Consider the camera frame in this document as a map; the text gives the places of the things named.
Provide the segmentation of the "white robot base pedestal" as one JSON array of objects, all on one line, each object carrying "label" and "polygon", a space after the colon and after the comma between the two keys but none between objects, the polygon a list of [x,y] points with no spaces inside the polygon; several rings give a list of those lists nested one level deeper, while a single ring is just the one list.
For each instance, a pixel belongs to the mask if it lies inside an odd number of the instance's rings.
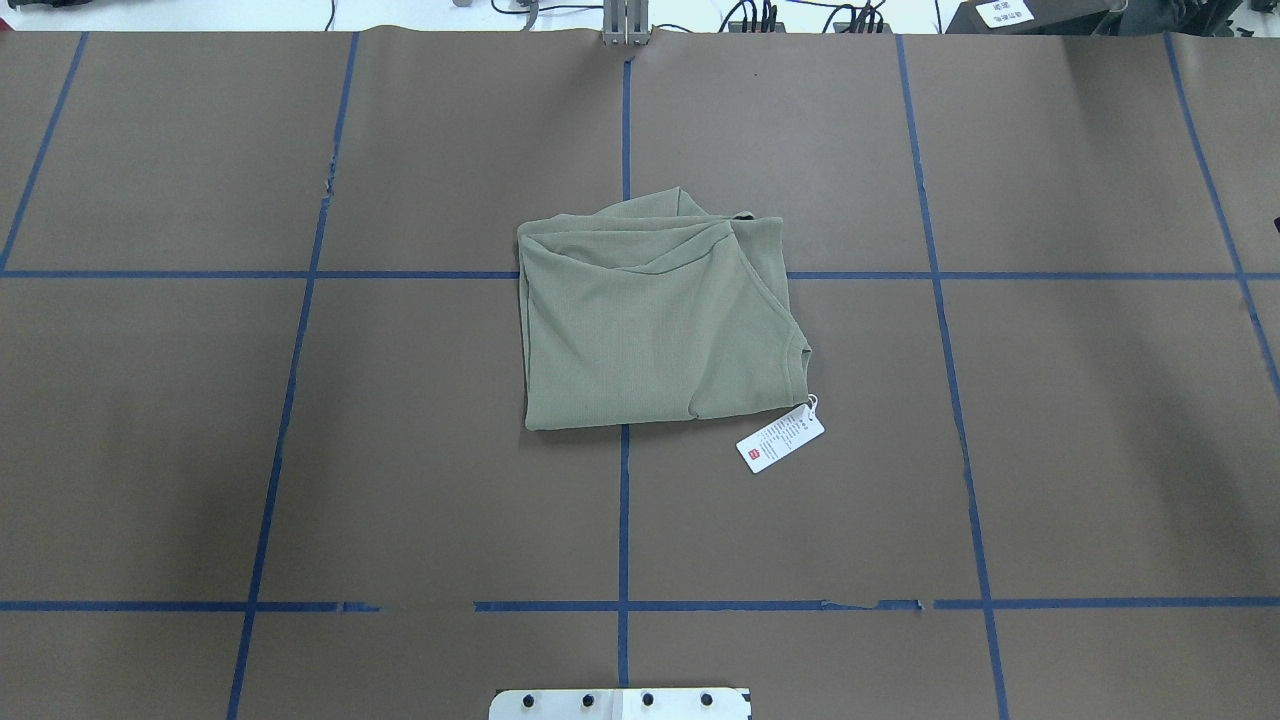
[{"label": "white robot base pedestal", "polygon": [[489,719],[751,719],[750,691],[732,687],[512,689]]}]

